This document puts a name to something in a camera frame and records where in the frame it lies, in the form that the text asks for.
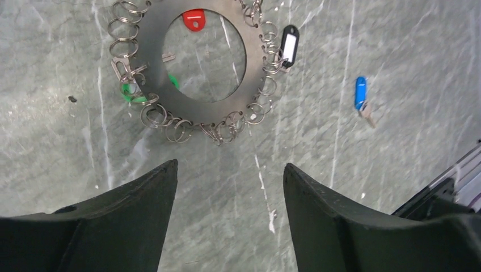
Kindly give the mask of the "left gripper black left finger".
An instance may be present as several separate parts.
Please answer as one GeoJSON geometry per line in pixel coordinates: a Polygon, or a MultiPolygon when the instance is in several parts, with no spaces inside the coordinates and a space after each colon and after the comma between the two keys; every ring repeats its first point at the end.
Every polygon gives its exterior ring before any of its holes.
{"type": "Polygon", "coordinates": [[[178,161],[51,214],[1,218],[2,271],[157,271],[178,161]]]}

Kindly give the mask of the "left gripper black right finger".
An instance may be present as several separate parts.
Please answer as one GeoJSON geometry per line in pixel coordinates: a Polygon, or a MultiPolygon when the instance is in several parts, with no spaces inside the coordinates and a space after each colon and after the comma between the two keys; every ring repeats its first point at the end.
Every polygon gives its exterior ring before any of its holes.
{"type": "Polygon", "coordinates": [[[283,185],[299,271],[480,270],[480,214],[423,221],[385,214],[293,164],[283,185]]]}

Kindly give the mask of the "key with blue tag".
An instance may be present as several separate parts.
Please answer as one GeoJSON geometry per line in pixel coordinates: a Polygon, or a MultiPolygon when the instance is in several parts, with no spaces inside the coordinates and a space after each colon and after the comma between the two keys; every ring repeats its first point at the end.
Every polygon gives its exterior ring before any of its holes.
{"type": "Polygon", "coordinates": [[[360,76],[356,79],[355,108],[359,115],[364,118],[373,129],[375,129],[376,124],[372,118],[372,107],[367,100],[367,93],[367,80],[364,76],[360,76]]]}

